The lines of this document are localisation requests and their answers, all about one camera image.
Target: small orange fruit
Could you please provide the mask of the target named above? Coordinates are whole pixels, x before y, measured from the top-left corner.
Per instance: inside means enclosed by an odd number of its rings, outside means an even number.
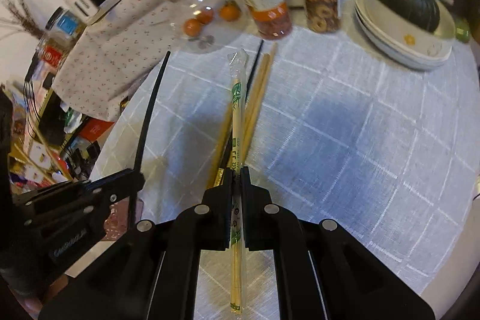
[[[228,22],[236,21],[240,18],[241,14],[242,11],[233,1],[227,2],[224,6],[222,6],[219,12],[220,17]]]
[[[202,31],[202,24],[195,18],[185,21],[183,24],[183,32],[190,37],[197,37]]]
[[[208,25],[213,21],[214,11],[211,7],[204,7],[195,17],[202,25]]]

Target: metal rivet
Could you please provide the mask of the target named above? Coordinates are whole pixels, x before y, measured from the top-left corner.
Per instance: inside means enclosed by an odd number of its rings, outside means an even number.
[[[151,221],[148,221],[148,220],[142,220],[140,221],[138,224],[137,224],[137,229],[140,231],[140,232],[146,232],[146,231],[149,231],[150,229],[152,229],[153,227],[153,224]]]
[[[280,208],[278,207],[278,205],[268,204],[268,205],[265,205],[263,210],[268,214],[277,214],[280,211]]]
[[[326,229],[327,231],[334,231],[335,229],[337,229],[338,225],[333,220],[323,220],[322,221],[322,227],[323,227],[323,229]]]
[[[210,212],[210,208],[208,207],[208,205],[200,204],[195,206],[196,214],[207,214],[208,212]]]

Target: blue label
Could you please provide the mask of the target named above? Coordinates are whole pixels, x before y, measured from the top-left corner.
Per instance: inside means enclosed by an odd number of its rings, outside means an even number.
[[[58,28],[63,30],[65,33],[73,36],[76,29],[77,29],[78,23],[74,19],[72,19],[71,17],[69,17],[67,15],[64,15],[57,22],[57,26],[58,26]]]

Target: dried plant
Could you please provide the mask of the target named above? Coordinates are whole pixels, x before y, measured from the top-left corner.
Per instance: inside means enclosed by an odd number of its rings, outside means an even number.
[[[20,32],[29,33],[39,40],[42,38],[44,31],[35,22],[25,0],[3,0],[2,4],[10,12],[12,18],[0,17],[0,27],[10,29],[12,32],[0,39]]]

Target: orange label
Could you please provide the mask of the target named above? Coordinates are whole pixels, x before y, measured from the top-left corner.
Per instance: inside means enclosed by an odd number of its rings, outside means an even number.
[[[275,9],[266,11],[251,11],[251,16],[260,22],[268,22],[277,19],[287,13],[287,4],[285,2],[279,4]]]

